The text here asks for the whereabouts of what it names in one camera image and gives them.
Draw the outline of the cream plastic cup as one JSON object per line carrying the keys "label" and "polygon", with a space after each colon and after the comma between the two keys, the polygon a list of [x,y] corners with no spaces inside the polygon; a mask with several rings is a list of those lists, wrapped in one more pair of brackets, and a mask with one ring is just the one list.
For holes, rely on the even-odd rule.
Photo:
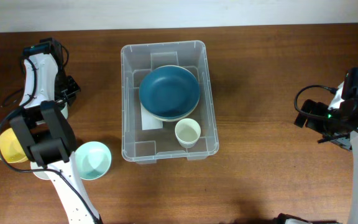
{"label": "cream plastic cup", "polygon": [[201,126],[190,118],[179,120],[175,125],[175,137],[179,144],[188,149],[193,147],[201,136]]}

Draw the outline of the mint green plastic cup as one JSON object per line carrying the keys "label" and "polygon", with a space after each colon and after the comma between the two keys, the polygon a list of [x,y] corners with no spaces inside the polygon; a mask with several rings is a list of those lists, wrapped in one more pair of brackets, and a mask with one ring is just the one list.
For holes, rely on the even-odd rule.
{"label": "mint green plastic cup", "polygon": [[68,104],[65,103],[65,104],[60,105],[59,109],[60,109],[60,112],[62,113],[63,117],[65,119],[67,119],[68,118]]}

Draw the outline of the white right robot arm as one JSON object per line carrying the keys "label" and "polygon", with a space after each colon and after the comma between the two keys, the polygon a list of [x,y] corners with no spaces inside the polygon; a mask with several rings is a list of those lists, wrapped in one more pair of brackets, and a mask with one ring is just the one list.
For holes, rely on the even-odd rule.
{"label": "white right robot arm", "polygon": [[325,86],[334,95],[329,105],[306,100],[294,105],[298,127],[307,127],[322,135],[319,143],[331,142],[353,156],[352,204],[349,223],[358,223],[358,67],[345,74],[344,81],[336,88]]}

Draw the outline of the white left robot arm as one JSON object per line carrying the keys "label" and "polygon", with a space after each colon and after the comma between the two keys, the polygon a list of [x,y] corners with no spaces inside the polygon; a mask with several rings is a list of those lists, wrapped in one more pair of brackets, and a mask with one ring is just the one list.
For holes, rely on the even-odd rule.
{"label": "white left robot arm", "polygon": [[75,134],[62,113],[76,100],[80,87],[66,75],[68,50],[54,38],[23,49],[24,94],[7,116],[28,160],[31,172],[44,172],[52,182],[70,223],[101,223],[75,162]]}

